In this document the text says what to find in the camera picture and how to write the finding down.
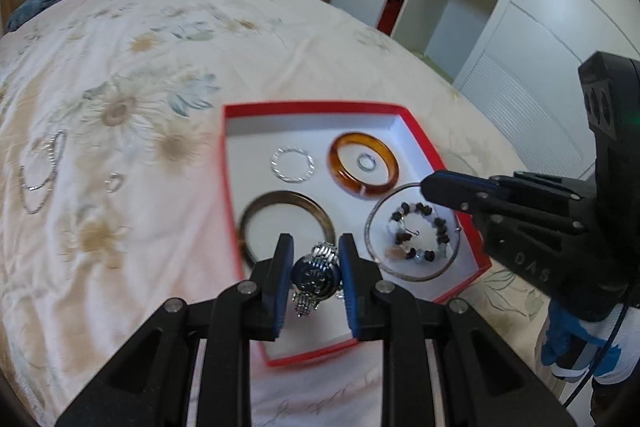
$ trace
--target wristwatch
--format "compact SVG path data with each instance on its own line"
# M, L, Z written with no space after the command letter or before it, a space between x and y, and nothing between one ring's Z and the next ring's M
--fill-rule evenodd
M291 282L296 288L292 298L296 313L306 317L340 289L338 249L332 243L316 244L293 265Z

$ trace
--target watch face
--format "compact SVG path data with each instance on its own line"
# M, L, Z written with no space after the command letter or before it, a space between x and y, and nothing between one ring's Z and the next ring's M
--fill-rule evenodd
M333 295L340 284L340 268L311 254L296 261L291 269L291 282L300 292L322 301Z

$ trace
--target bed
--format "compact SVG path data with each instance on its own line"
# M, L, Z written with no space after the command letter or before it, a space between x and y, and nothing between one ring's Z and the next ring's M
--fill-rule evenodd
M6 20L23 0L1 1ZM318 0L63 0L2 37L0 368L40 425L167 297L210 299L237 280L221 107L290 99L399 103L449 168L523 166L434 71ZM50 198L28 214L42 196L21 200L20 166L27 184L41 181L56 136ZM533 365L537 290L494 264L463 296ZM254 425L379 422L377 345L252 364Z

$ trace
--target red box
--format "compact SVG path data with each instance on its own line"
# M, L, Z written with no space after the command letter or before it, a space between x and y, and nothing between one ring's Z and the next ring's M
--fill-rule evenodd
M409 110L399 105L343 101L246 103L225 106L224 119L223 172L233 234L236 234L235 223L249 201L270 190L290 189L305 193L327 211L334 222L337 237L343 232L354 233L361 257L370 259L363 246L362 233L364 221L376 200L363 200L343 190L332 179L324 164L328 144L343 132L355 130L377 135L380 139L384 137L401 164L398 185L420 181L431 171L445 168L418 122ZM311 150L316 171L309 181L291 186L274 176L270 169L271 154L281 146ZM274 233L280 224L289 224L291 217L284 213L285 209L278 211L280 214L277 219L275 210L273 216L265 216L263 230L259 226L256 228L255 237L258 240L254 242L255 246L263 248L259 255L256 254L259 259L269 257L273 252L279 232L290 232L278 230L278 233ZM451 216L454 214L449 209L446 211ZM447 301L480 277L491 266L491 261L482 252L481 238L470 217L458 212L455 216L462 228L460 251L443 275L429 283L404 283L385 272L383 277L399 283L419 298L438 303ZM296 233L306 230L307 226L313 227L313 224L296 225ZM307 241L306 237L300 240L296 237L295 241L296 256L308 251L299 248L300 242ZM247 272L240 253L237 259L239 276L244 279ZM289 317L287 314L280 339L276 343L264 343L267 346L263 344L267 364L304 362L353 346L356 340L350 337L346 317L342 324L342 315L345 315L342 302L333 302L333 299L321 303L311 317Z

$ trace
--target brown bangle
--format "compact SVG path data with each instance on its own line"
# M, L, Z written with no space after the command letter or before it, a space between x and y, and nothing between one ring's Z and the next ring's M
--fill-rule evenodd
M266 194L255 198L254 201L247 205L242 213L242 217L240 218L240 224L238 225L238 243L242 256L244 257L244 261L249 265L249 268L253 268L255 266L257 259L247 245L245 236L246 227L255 214L260 212L263 208L273 204L293 204L300 208L304 208L309 214L314 216L320 224L324 240L335 245L334 226L332 225L331 219L327 213L319 204L299 192L292 192L291 190L274 190L273 192L267 192Z
M383 185L371 185L355 178L340 161L338 150L348 144L364 145L380 155L389 173L388 181ZM378 138L362 132L348 132L338 136L331 144L328 158L329 168L335 180L350 192L359 196L375 197L385 194L398 183L400 169L391 149Z

